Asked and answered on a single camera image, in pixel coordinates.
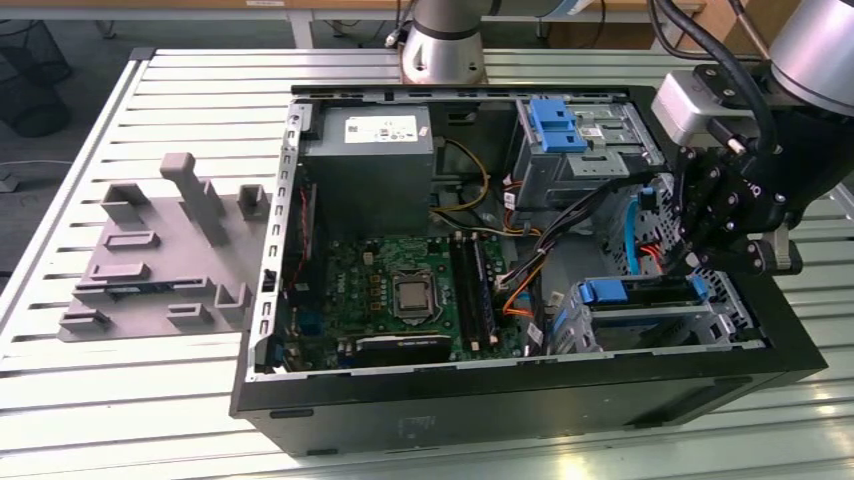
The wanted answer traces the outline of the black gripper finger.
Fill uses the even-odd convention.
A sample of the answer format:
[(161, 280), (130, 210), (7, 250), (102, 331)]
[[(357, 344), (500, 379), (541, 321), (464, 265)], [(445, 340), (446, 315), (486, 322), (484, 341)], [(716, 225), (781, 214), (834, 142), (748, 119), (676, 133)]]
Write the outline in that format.
[(720, 148), (682, 147), (673, 164), (673, 212), (678, 241), (670, 248), (670, 273), (688, 274), (696, 268), (734, 269), (734, 253), (722, 234), (734, 207), (728, 203), (726, 161)]
[(704, 238), (698, 257), (701, 265), (728, 273), (761, 274), (766, 270), (762, 246), (726, 222)]

